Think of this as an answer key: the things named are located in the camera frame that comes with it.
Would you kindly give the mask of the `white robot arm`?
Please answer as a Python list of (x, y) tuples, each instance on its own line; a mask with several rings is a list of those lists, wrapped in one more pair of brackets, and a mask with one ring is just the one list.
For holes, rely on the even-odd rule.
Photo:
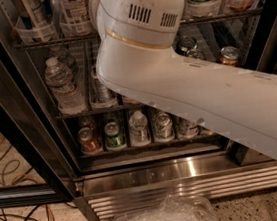
[(89, 0), (110, 90), (277, 160), (277, 75), (181, 56), (184, 0)]

